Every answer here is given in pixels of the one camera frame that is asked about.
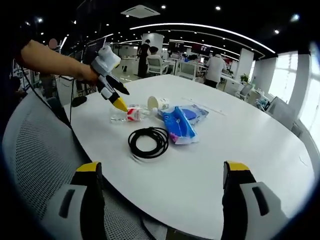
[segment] window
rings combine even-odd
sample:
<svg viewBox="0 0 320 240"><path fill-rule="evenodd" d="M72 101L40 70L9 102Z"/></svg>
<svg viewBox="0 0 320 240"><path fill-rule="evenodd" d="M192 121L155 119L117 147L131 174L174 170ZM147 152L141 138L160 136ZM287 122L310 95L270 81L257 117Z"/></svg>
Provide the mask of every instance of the window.
<svg viewBox="0 0 320 240"><path fill-rule="evenodd" d="M289 103L298 68L298 53L280 54L276 60L269 94Z"/></svg>
<svg viewBox="0 0 320 240"><path fill-rule="evenodd" d="M255 65L256 65L256 61L253 61L253 62L252 62L252 65L251 65L250 74L249 74L249 81L250 81L250 82L251 82L251 80L252 80L252 75L254 74Z"/></svg>
<svg viewBox="0 0 320 240"><path fill-rule="evenodd" d="M310 85L300 120L309 130L315 144L320 149L320 67L314 54L311 55Z"/></svg>

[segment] ceiling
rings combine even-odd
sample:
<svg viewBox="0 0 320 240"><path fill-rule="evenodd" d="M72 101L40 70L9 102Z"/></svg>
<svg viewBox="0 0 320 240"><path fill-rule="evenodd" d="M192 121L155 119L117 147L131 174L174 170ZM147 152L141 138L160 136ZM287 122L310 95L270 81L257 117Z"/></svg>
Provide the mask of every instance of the ceiling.
<svg viewBox="0 0 320 240"><path fill-rule="evenodd" d="M307 52L310 40L315 37L313 23L315 23L316 14L313 13L315 10L307 5L280 6L277 2L270 1L262 4L261 2L237 1L233 3L203 0L196 4L194 1L188 3L185 0L156 2L151 0L92 0L83 3L78 8L82 2L83 0L56 0L54 6L49 6L44 1L35 5L29 3L28 11L21 16L21 22L41 43L44 41L45 44L48 44L51 38L61 41L69 34L63 47L65 49L74 46L76 49L81 49L86 42L109 34L113 34L107 38L109 42L139 40L142 34L150 31L164 35L164 43L168 43L170 39L190 41L216 46L237 54L240 54L242 48L254 49L255 59L274 57L275 54L241 36L207 27L165 25L134 30L130 28L160 23L213 26L258 41L275 51L276 54L296 50ZM159 12L160 15L139 19L121 14L136 5L147 6ZM221 10L216 10L216 6L220 6ZM294 14L299 14L300 19L291 22L290 19ZM43 21L38 23L37 18L42 18ZM211 50L215 53L225 52L226 55L239 58L236 54L218 48Z"/></svg>

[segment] white cup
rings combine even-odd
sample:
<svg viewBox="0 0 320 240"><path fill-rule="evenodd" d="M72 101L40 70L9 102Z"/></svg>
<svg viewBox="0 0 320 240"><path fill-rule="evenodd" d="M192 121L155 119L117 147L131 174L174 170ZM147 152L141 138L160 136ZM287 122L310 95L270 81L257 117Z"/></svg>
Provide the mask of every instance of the white cup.
<svg viewBox="0 0 320 240"><path fill-rule="evenodd" d="M151 96L148 99L148 109L152 110L153 108L157 108L158 110L168 109L170 106L170 101L168 98L160 98Z"/></svg>

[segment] coiled black cable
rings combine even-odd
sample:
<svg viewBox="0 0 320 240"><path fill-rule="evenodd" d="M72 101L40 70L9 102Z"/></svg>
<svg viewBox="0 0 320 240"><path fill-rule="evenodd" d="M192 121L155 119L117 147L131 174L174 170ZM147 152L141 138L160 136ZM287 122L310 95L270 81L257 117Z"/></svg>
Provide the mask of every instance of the coiled black cable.
<svg viewBox="0 0 320 240"><path fill-rule="evenodd" d="M155 140L156 147L151 151L141 151L137 147L137 140L141 136L148 136ZM164 154L169 146L169 133L161 127L148 127L134 131L128 138L128 144L133 155L143 159L154 159Z"/></svg>

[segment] yellow tip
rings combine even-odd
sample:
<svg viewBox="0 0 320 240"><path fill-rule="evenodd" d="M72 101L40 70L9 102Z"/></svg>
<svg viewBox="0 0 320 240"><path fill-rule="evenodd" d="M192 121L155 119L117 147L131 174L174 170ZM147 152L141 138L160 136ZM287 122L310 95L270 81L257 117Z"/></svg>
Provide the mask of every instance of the yellow tip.
<svg viewBox="0 0 320 240"><path fill-rule="evenodd" d="M119 97L117 100L114 101L114 103L112 103L113 106L115 106L117 109L120 109L124 112L128 112L128 108L127 105L125 104L124 100Z"/></svg>

